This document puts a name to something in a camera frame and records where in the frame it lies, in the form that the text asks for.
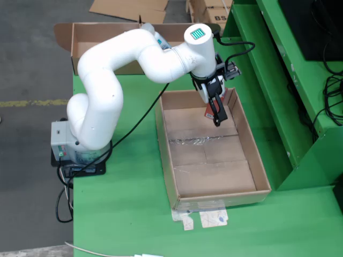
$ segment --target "green table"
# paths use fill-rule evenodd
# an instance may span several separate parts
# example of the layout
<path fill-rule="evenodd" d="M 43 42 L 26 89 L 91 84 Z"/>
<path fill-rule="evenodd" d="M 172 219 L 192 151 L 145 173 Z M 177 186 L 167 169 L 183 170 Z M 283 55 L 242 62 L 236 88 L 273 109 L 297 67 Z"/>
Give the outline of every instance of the green table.
<path fill-rule="evenodd" d="M 223 57 L 241 46 L 216 46 Z M 227 82 L 236 87 L 273 188 L 280 172 L 290 169 L 249 57 L 235 58 L 243 75 Z M 125 135 L 156 98 L 163 85 L 144 75 L 118 76 L 124 108 L 114 142 Z M 73 78 L 74 93 L 84 92 Z M 169 90 L 192 89 L 188 75 Z M 227 226 L 203 229 L 198 213 L 192 231 L 173 222 L 163 180 L 152 111 L 107 162 L 103 176 L 76 178 L 74 186 L 74 244 L 113 255 L 171 256 L 340 256 L 343 216 L 330 187 L 273 191 L 258 204 L 228 208 Z M 75 257 L 90 256 L 74 251 Z"/>

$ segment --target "robotic arm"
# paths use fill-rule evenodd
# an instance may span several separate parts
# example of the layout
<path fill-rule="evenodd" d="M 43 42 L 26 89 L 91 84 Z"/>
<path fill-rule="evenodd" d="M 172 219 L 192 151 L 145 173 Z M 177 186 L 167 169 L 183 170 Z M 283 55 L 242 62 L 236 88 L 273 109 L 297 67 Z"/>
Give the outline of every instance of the robotic arm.
<path fill-rule="evenodd" d="M 202 31 L 195 38 L 193 32 Z M 154 35 L 134 29 L 86 51 L 78 73 L 87 94 L 74 95 L 67 107 L 72 134 L 89 150 L 99 150 L 111 140 L 123 107 L 123 92 L 113 71 L 137 60 L 146 76 L 157 83 L 168 83 L 192 72 L 208 77 L 215 71 L 211 29 L 198 24 L 184 34 L 185 42 L 163 51 Z"/>
<path fill-rule="evenodd" d="M 87 94 L 76 94 L 69 100 L 66 128 L 61 122 L 52 125 L 55 159 L 87 164 L 109 148 L 123 107 L 122 87 L 113 71 L 133 60 L 157 83 L 172 82 L 190 72 L 195 89 L 212 107 L 215 125 L 227 119 L 220 96 L 228 65 L 214 51 L 210 27 L 192 25 L 185 31 L 184 40 L 179 46 L 162 50 L 153 31 L 134 29 L 86 51 L 78 63 L 78 73 Z M 66 140 L 59 137 L 62 129 L 66 130 Z"/>

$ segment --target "green metal frame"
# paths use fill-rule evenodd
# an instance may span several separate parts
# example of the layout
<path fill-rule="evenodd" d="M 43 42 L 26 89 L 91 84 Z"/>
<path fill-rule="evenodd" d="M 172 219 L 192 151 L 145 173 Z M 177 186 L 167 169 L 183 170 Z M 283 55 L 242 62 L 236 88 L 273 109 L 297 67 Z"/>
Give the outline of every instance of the green metal frame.
<path fill-rule="evenodd" d="M 343 151 L 343 143 L 340 143 L 343 142 L 340 141 L 343 127 L 337 127 L 325 114 L 319 115 L 317 131 L 320 138 L 312 143 L 310 130 L 299 120 L 298 106 L 287 89 L 288 82 L 277 53 L 273 51 L 262 14 L 312 120 L 324 106 L 323 81 L 329 74 L 321 62 L 303 59 L 295 39 L 291 40 L 291 31 L 285 24 L 278 1 L 259 0 L 258 3 L 235 4 L 232 9 L 235 25 L 231 27 L 237 27 L 242 39 L 256 44 L 255 50 L 248 54 L 249 59 L 292 165 L 286 172 L 280 167 L 274 171 L 280 172 L 275 175 L 279 178 L 276 188 L 289 190 L 330 185 L 343 171 L 343 160 L 339 157 Z"/>

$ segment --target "label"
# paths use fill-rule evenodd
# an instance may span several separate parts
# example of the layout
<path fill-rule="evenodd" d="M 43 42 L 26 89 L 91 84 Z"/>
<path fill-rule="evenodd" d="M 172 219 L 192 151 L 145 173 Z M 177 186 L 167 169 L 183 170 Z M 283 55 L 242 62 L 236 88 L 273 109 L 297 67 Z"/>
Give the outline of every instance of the label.
<path fill-rule="evenodd" d="M 226 16 L 214 16 L 215 20 L 227 20 Z"/>
<path fill-rule="evenodd" d="M 88 164 L 89 162 L 93 162 L 99 156 L 100 151 L 93 151 L 88 153 L 75 152 L 76 161 L 80 164 Z"/>

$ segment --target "green shelf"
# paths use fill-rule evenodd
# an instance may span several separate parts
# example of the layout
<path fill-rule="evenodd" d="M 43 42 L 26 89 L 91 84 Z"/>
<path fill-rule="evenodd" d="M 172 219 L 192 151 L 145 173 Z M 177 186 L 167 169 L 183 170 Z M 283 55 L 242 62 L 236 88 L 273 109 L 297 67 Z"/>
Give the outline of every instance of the green shelf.
<path fill-rule="evenodd" d="M 257 0 L 257 3 L 313 121 L 318 112 L 324 108 L 322 91 L 330 73 L 327 72 L 322 62 L 304 59 L 278 0 Z M 334 70 L 343 69 L 342 62 L 329 62 L 329 66 Z M 333 97 L 330 103 L 333 104 L 340 100 L 341 96 Z M 343 105 L 339 104 L 333 107 L 332 111 L 342 113 Z M 315 125 L 320 136 L 323 136 L 327 129 L 336 127 L 336 124 L 324 113 L 318 116 Z"/>
<path fill-rule="evenodd" d="M 311 132 L 299 120 L 297 103 L 287 89 L 287 78 L 277 53 L 273 51 L 259 7 L 256 4 L 235 4 L 232 14 L 243 40 L 256 44 L 249 53 L 250 61 L 291 165 L 295 168 L 312 146 Z"/>

